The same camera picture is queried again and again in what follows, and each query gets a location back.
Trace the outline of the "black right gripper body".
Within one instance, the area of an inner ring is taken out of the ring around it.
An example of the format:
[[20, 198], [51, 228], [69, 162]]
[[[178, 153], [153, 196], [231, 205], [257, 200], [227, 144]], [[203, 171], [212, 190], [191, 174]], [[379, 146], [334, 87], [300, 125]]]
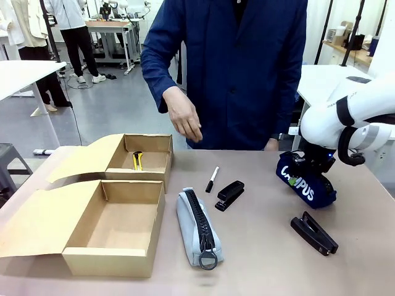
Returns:
[[333, 166], [335, 150], [324, 147], [304, 147], [302, 170], [308, 173], [320, 175], [327, 173]]

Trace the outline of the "person's right hand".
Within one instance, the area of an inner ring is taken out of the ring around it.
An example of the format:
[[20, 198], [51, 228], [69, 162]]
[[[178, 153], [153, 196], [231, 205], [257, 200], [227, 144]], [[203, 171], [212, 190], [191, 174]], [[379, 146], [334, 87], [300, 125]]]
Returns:
[[167, 104], [170, 120], [176, 131], [186, 139], [200, 142], [203, 139], [201, 124], [194, 104], [178, 86], [172, 86], [162, 95]]

